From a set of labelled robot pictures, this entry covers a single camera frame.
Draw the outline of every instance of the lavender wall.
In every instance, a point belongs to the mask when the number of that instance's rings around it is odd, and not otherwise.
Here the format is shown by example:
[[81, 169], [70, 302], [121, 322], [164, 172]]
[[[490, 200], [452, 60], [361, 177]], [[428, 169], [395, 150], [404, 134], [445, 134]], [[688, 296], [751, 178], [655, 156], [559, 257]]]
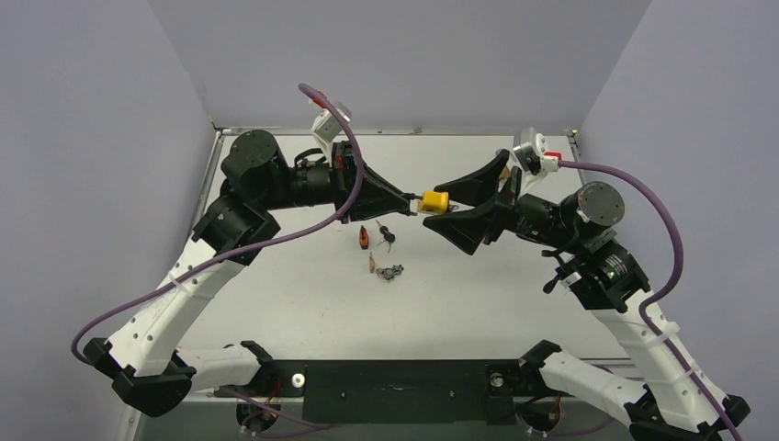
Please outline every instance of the lavender wall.
[[213, 130], [144, 0], [3, 2], [0, 60], [0, 439], [113, 439], [70, 338], [162, 279]]

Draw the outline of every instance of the purple cable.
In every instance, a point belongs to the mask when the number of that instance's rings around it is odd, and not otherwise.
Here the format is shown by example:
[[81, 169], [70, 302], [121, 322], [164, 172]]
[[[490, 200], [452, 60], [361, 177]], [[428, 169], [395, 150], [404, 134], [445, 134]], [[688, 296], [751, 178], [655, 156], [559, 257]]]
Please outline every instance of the purple cable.
[[[306, 421], [306, 420], [304, 420], [302, 418], [298, 418], [295, 415], [292, 415], [292, 414], [289, 414], [289, 413], [285, 413], [285, 412], [281, 412], [281, 411], [279, 411], [279, 410], [277, 410], [277, 409], [275, 409], [275, 408], [273, 408], [273, 407], [271, 407], [271, 406], [269, 406], [269, 405], [267, 405], [267, 404], [265, 404], [263, 402], [259, 402], [259, 401], [255, 400], [255, 399], [251, 398], [251, 397], [243, 395], [242, 393], [240, 393], [237, 390], [225, 389], [224, 391], [230, 393], [230, 395], [234, 396], [235, 398], [237, 398], [239, 400], [246, 401], [246, 402], [248, 402], [250, 404], [253, 404], [253, 405], [259, 407], [263, 411], [275, 413], [276, 415], [278, 415], [278, 416], [280, 416], [280, 417], [282, 417], [282, 418], [284, 418], [286, 420], [290, 420], [293, 423], [302, 424], [302, 425], [308, 426], [310, 428], [310, 429], [301, 430], [301, 431], [298, 431], [298, 432], [289, 432], [289, 433], [286, 433], [286, 434], [264, 434], [264, 436], [262, 436], [263, 434], [258, 433], [257, 436], [265, 437], [265, 438], [288, 438], [288, 437], [291, 437], [291, 436], [306, 435], [306, 434], [310, 434], [312, 432], [319, 432], [320, 430], [327, 430], [327, 429], [330, 428], [330, 426], [328, 424], [312, 423], [312, 422]], [[249, 416], [247, 416], [246, 418], [243, 419], [243, 421], [241, 422], [241, 425], [242, 426], [247, 426], [247, 423], [249, 423], [249, 421], [251, 421], [252, 418], [255, 418], [256, 416], [259, 416], [260, 414], [262, 414], [262, 412], [252, 413], [251, 415], [249, 415]]]
[[525, 421], [525, 418], [523, 418], [521, 414], [517, 413], [516, 417], [519, 418], [519, 421], [521, 421], [522, 424], [525, 425], [525, 427], [528, 427], [530, 430], [532, 430], [534, 434], [536, 434], [536, 435], [543, 435], [544, 433], [546, 433], [547, 437], [549, 437], [549, 438], [559, 437], [559, 436], [585, 436], [585, 435], [592, 435], [592, 434], [594, 434], [596, 432], [600, 432], [601, 430], [604, 430], [609, 424], [614, 422], [614, 418], [609, 416], [609, 417], [606, 417], [606, 419], [602, 423], [598, 424], [595, 427], [591, 427], [589, 429], [567, 430], [567, 431], [564, 431], [564, 432], [546, 432], [546, 431], [543, 431], [543, 430], [538, 430], [538, 429], [533, 428], [533, 426], [531, 426], [530, 424], [527, 423], [527, 421]]
[[[352, 132], [352, 129], [349, 127], [348, 121], [341, 115], [341, 113], [338, 111], [338, 109], [335, 108], [333, 103], [327, 100], [327, 97], [322, 94], [321, 92], [317, 91], [310, 85], [306, 85], [303, 83], [300, 83], [298, 85], [298, 89], [300, 92], [305, 94], [307, 97], [311, 98], [314, 101], [319, 100], [319, 102], [324, 104], [324, 107], [330, 110], [330, 113], [333, 114], [333, 117], [336, 121], [338, 121], [338, 124], [341, 126], [341, 128], [344, 130], [344, 133], [346, 134], [346, 138], [352, 143], [352, 154], [355, 157], [355, 165], [357, 167], [357, 174], [355, 177], [355, 186], [352, 188], [352, 192], [349, 193], [349, 198], [346, 199], [346, 202], [344, 202], [344, 205], [341, 206], [335, 213], [333, 213], [330, 217], [327, 219], [317, 223], [316, 225], [312, 225], [309, 228], [300, 230], [299, 232], [293, 232], [291, 234], [287, 234], [281, 237], [277, 237], [275, 239], [270, 239], [267, 241], [262, 241], [260, 243], [253, 243], [251, 245], [242, 246], [241, 248], [236, 248], [234, 250], [230, 250], [226, 253], [219, 254], [217, 256], [214, 256], [213, 258], [203, 262], [202, 264], [195, 266], [194, 268], [190, 269], [189, 271], [185, 272], [181, 276], [179, 276], [176, 281], [178, 283], [184, 283], [185, 280], [189, 279], [192, 276], [195, 276], [199, 274], [201, 271], [210, 268], [219, 262], [222, 262], [224, 260], [227, 260], [231, 257], [234, 257], [239, 254], [248, 253], [251, 251], [256, 251], [263, 249], [267, 246], [277, 245], [279, 243], [289, 242], [294, 239], [298, 239], [303, 236], [307, 236], [313, 232], [317, 232], [321, 230], [322, 228], [326, 227], [327, 225], [330, 225], [334, 221], [338, 220], [342, 216], [346, 214], [346, 212], [352, 207], [352, 204], [355, 203], [355, 200], [357, 200], [357, 195], [360, 193], [360, 187], [363, 183], [363, 174], [364, 174], [364, 163], [363, 163], [363, 155], [360, 152], [359, 145], [357, 144], [357, 138], [355, 136], [355, 133]], [[75, 337], [73, 338], [71, 342], [71, 353], [73, 356], [75, 356], [79, 361], [82, 363], [85, 363], [89, 365], [89, 360], [86, 359], [85, 356], [83, 356], [79, 350], [78, 346], [81, 342], [81, 339], [84, 338], [86, 333], [92, 330], [95, 326], [98, 324], [104, 322], [105, 320], [119, 314], [120, 312], [124, 312], [130, 308], [136, 307], [138, 305], [141, 305], [149, 300], [155, 299], [157, 297], [162, 296], [165, 292], [169, 291], [170, 289], [173, 289], [174, 283], [170, 282], [167, 283], [158, 289], [150, 292], [149, 294], [146, 294], [145, 296], [138, 297], [135, 300], [129, 301], [123, 305], [120, 305], [116, 308], [114, 308], [111, 311], [105, 312], [101, 314], [100, 316], [96, 317], [93, 321], [87, 323], [81, 330], [76, 333]]]
[[[671, 276], [668, 278], [668, 281], [665, 283], [665, 285], [663, 285], [662, 288], [658, 289], [654, 294], [646, 298], [641, 302], [640, 305], [638, 305], [638, 314], [640, 314], [641, 319], [643, 319], [644, 323], [647, 324], [653, 333], [656, 335], [661, 335], [662, 331], [647, 314], [647, 307], [653, 303], [656, 303], [658, 300], [663, 299], [665, 296], [671, 293], [671, 291], [676, 287], [676, 284], [679, 283], [679, 279], [682, 277], [682, 270], [684, 267], [682, 235], [679, 233], [679, 228], [676, 226], [676, 222], [673, 221], [671, 213], [667, 208], [665, 208], [665, 205], [662, 203], [662, 201], [660, 201], [660, 198], [658, 198], [658, 196], [649, 187], [647, 187], [646, 184], [639, 181], [635, 176], [629, 174], [628, 172], [624, 172], [617, 168], [602, 164], [574, 163], [572, 161], [558, 161], [558, 164], [560, 167], [601, 172], [618, 177], [619, 179], [629, 183], [642, 195], [644, 195], [649, 203], [652, 204], [652, 207], [654, 207], [658, 214], [660, 214], [660, 218], [665, 224], [665, 228], [668, 230], [668, 234], [671, 236], [671, 246], [673, 249], [673, 270], [671, 271]], [[676, 344], [671, 341], [671, 339], [666, 339], [664, 343], [679, 362], [679, 364], [682, 365], [682, 369], [684, 369], [685, 372], [693, 370], [693, 367], [690, 365], [687, 359], [684, 358], [682, 351], [679, 350], [679, 347], [677, 347]], [[733, 435], [733, 439], [735, 441], [742, 441], [741, 435], [739, 435], [739, 431], [736, 429], [736, 425], [733, 424], [728, 414], [725, 413], [725, 409], [722, 408], [722, 405], [717, 402], [716, 398], [714, 398], [714, 394], [711, 393], [711, 390], [708, 389], [704, 382], [695, 373], [690, 375], [690, 379], [693, 381], [693, 383], [695, 383], [695, 386], [701, 390], [709, 404], [711, 404], [711, 406], [717, 412], [717, 415], [719, 415], [719, 418], [723, 423], [725, 423], [725, 426], [730, 431], [730, 434]]]
[[[246, 427], [248, 429], [249, 428], [249, 422], [252, 421], [254, 418], [262, 415], [264, 412], [266, 412], [266, 411], [262, 410], [260, 412], [252, 413], [251, 415], [247, 416], [246, 418], [243, 418], [243, 422], [241, 423], [241, 426], [242, 427]], [[280, 438], [291, 438], [293, 436], [301, 436], [301, 435], [313, 434], [314, 432], [319, 432], [320, 430], [323, 430], [323, 429], [313, 429], [313, 428], [311, 428], [311, 429], [303, 429], [303, 430], [298, 430], [297, 432], [287, 432], [285, 434], [266, 434], [266, 433], [263, 433], [263, 432], [254, 432], [254, 433], [256, 434], [256, 436], [258, 438], [280, 439]]]

